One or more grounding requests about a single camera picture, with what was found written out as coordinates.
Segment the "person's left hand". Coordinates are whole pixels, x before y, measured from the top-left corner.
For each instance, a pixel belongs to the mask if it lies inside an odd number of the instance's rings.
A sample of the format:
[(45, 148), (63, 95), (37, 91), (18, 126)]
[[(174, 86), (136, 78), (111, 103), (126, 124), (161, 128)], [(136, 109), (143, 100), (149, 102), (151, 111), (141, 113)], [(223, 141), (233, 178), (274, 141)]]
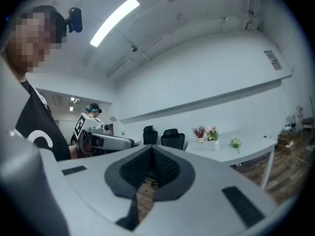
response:
[(83, 143), (82, 152), (86, 156), (90, 156), (94, 151), (93, 145), (92, 145), (92, 137), (87, 138)]

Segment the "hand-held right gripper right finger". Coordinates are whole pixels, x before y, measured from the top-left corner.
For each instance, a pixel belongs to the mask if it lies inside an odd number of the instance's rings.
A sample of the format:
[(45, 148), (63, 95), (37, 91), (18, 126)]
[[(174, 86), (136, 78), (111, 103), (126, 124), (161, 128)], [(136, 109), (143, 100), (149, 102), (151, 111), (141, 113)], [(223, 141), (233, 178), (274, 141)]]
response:
[(276, 209), (276, 203), (264, 189), (229, 166), (175, 148), (168, 151), (193, 165), (195, 181), (179, 199), (154, 203), (141, 223), (143, 236), (232, 236), (242, 233), (246, 226), (221, 191), (229, 186), (238, 187), (264, 216)]

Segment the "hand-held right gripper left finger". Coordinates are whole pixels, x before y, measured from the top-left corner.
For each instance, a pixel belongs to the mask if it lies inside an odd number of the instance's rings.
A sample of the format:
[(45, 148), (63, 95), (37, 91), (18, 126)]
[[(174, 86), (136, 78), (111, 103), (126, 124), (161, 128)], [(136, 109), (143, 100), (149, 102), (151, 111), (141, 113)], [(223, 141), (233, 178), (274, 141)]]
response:
[(144, 146), (137, 146), (107, 155), (61, 161), (58, 166), (61, 170), (78, 166), (86, 167), (85, 170), (66, 175), (65, 178), (91, 208), (106, 220), (115, 223), (127, 215), (131, 200), (113, 194), (105, 182), (105, 171), (113, 162), (141, 148), (144, 148)]

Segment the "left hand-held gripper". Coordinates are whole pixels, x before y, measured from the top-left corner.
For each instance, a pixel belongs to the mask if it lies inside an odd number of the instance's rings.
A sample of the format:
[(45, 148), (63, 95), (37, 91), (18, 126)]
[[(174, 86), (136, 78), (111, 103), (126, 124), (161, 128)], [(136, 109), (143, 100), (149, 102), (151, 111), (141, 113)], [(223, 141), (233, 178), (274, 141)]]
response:
[[(80, 157), (113, 153), (135, 147), (133, 139), (110, 136), (110, 126), (99, 118), (81, 113), (74, 127), (76, 146)], [(85, 141), (92, 142), (92, 150), (85, 149)]]

